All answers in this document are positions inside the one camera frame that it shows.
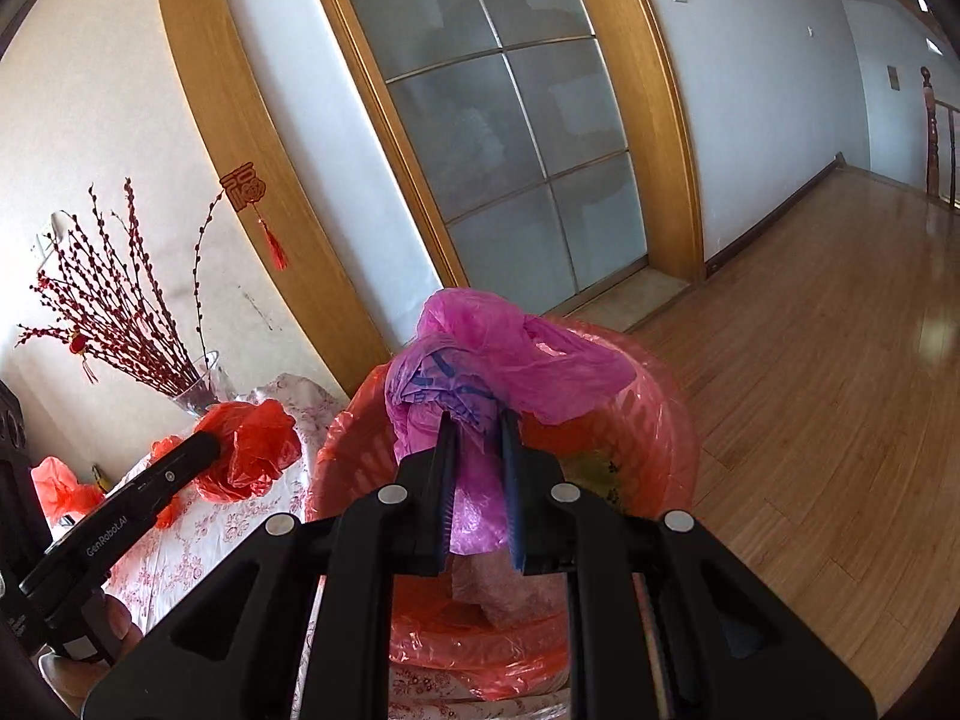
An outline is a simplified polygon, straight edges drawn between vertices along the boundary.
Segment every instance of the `hallway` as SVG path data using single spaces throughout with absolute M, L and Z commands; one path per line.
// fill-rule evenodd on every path
M 883 712 L 960 605 L 960 215 L 834 172 L 635 336 L 703 441 L 695 514 Z

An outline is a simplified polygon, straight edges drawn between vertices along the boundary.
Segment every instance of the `glass vase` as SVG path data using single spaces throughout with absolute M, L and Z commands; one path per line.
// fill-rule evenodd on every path
M 193 384 L 174 398 L 170 398 L 186 413 L 200 418 L 217 403 L 235 400 L 237 390 L 229 375 L 220 365 L 220 353 L 211 351 L 193 361 L 200 375 Z

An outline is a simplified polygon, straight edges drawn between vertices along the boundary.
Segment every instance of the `red ornament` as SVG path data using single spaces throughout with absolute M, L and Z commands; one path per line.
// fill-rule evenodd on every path
M 83 354 L 86 351 L 86 345 L 89 342 L 89 338 L 83 333 L 80 333 L 79 330 L 74 330 L 73 334 L 70 336 L 69 349 L 71 354 Z
M 93 375 L 93 370 L 90 368 L 90 363 L 86 361 L 86 345 L 89 343 L 90 339 L 85 336 L 83 333 L 80 333 L 79 330 L 74 330 L 70 335 L 70 343 L 67 345 L 67 348 L 70 350 L 71 354 L 79 354 L 83 359 L 83 373 L 86 374 L 86 378 L 90 381 L 90 384 L 97 383 L 97 377 Z
M 278 271 L 286 271 L 288 265 L 286 252 L 283 251 L 277 236 L 271 232 L 270 227 L 267 227 L 267 223 L 260 215 L 260 210 L 256 207 L 256 204 L 267 193 L 267 184 L 257 176 L 253 162 L 246 162 L 233 172 L 227 173 L 220 179 L 220 186 L 224 188 L 230 205 L 237 213 L 240 213 L 248 205 L 253 207 L 253 212 L 256 213 L 256 218 L 263 228 L 263 234 L 267 238 L 267 246 L 270 248 L 270 257 L 274 262 L 274 268 Z

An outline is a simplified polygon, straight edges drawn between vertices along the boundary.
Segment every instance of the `decorative branch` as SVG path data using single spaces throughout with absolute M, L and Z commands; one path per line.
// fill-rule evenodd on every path
M 200 237 L 197 239 L 197 245 L 193 247 L 193 301 L 197 306 L 197 335 L 200 336 L 200 349 L 203 351 L 204 365 L 206 365 L 206 343 L 203 340 L 203 309 L 200 307 L 200 279 L 197 276 L 197 271 L 200 267 L 200 246 L 203 245 L 203 234 L 205 234 L 206 228 L 213 221 L 213 209 L 223 196 L 224 193 L 221 191 L 213 199 L 213 202 L 210 203 L 210 207 L 206 209 L 206 219 L 203 220 L 203 224 L 200 225 Z
M 110 240 L 107 220 L 93 186 L 88 194 L 98 240 L 91 242 L 76 215 L 71 217 L 73 228 L 62 242 L 48 235 L 58 276 L 41 270 L 37 274 L 37 285 L 30 289 L 40 297 L 40 304 L 54 313 L 54 324 L 50 327 L 21 325 L 23 332 L 17 345 L 31 338 L 55 338 L 83 358 L 83 369 L 92 382 L 96 377 L 87 357 L 105 362 L 162 394 L 176 397 L 193 386 L 200 379 L 200 373 L 176 331 L 176 321 L 163 299 L 150 254 L 144 247 L 131 180 L 128 178 L 124 184 L 127 223 L 120 220 L 127 234 L 126 261 Z M 200 240 L 194 247 L 193 295 L 203 357 L 206 357 L 206 344 L 197 266 L 203 233 L 213 221 L 213 208 L 219 199 L 218 194 L 210 203 L 200 228 Z

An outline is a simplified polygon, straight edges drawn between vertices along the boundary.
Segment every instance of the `yellow object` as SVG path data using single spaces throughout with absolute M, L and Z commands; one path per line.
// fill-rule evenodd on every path
M 560 458 L 563 477 L 574 485 L 604 498 L 618 512 L 623 511 L 616 466 L 606 452 L 594 449 Z
M 90 469 L 93 471 L 93 481 L 98 488 L 100 488 L 104 493 L 109 493 L 111 490 L 113 490 L 112 481 L 104 476 L 104 472 L 99 469 L 97 464 L 90 466 Z

